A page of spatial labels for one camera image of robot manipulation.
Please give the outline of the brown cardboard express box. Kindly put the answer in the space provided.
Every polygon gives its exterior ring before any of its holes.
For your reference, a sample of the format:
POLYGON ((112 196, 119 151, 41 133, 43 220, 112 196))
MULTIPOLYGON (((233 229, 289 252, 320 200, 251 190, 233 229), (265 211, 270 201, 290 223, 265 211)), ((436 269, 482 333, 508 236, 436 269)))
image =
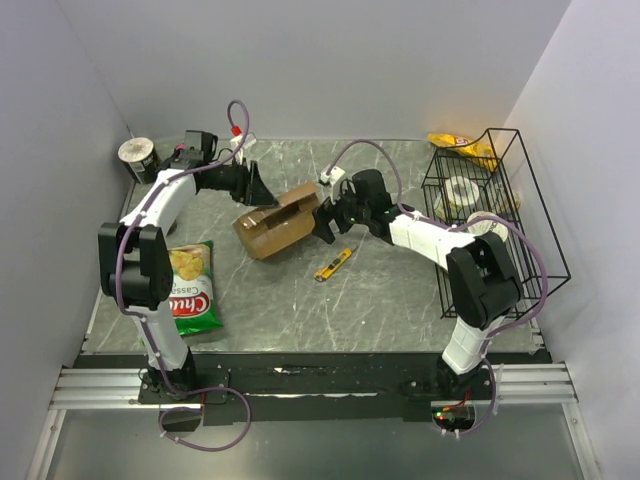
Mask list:
POLYGON ((247 254, 264 260, 304 239, 315 225, 320 205, 315 183, 307 182, 278 197, 278 208, 256 208, 240 216, 234 230, 247 254))

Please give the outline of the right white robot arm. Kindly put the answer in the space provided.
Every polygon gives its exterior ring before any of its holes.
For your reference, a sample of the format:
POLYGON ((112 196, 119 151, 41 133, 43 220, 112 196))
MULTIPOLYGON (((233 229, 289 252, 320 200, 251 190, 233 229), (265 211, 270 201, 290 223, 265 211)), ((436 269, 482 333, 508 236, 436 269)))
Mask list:
POLYGON ((367 169, 347 177, 339 167, 320 174, 330 193, 313 210, 312 234, 331 244, 332 225, 342 234, 355 225, 389 245, 413 251, 447 272, 457 314, 449 343, 441 355, 437 386, 456 399, 471 388, 471 372, 484 355, 484 343, 512 308, 523 289, 515 266, 499 235, 454 232, 426 223, 422 215, 395 204, 380 171, 367 169))

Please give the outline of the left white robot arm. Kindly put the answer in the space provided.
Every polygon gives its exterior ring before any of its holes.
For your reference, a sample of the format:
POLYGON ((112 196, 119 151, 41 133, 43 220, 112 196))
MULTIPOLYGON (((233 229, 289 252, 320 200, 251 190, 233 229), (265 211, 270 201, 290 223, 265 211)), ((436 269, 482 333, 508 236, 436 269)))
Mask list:
POLYGON ((119 222, 105 223, 98 232, 103 293, 138 328, 147 350, 151 386, 177 402, 197 394, 198 377, 170 308, 173 270, 165 236, 201 190, 224 191, 245 206, 278 206, 257 163, 243 158, 254 140, 253 134, 236 131, 231 152, 219 157, 216 135, 186 131, 182 144, 160 163, 156 180, 141 202, 119 222))

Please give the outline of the yellow utility knife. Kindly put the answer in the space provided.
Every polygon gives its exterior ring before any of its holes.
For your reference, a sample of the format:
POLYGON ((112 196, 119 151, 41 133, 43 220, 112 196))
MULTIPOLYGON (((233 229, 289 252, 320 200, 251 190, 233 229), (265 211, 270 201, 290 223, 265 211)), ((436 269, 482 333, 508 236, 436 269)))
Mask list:
POLYGON ((353 255, 354 249, 345 248, 336 258, 328 265, 320 269, 314 274, 314 279, 318 282, 326 282, 336 271, 353 255))

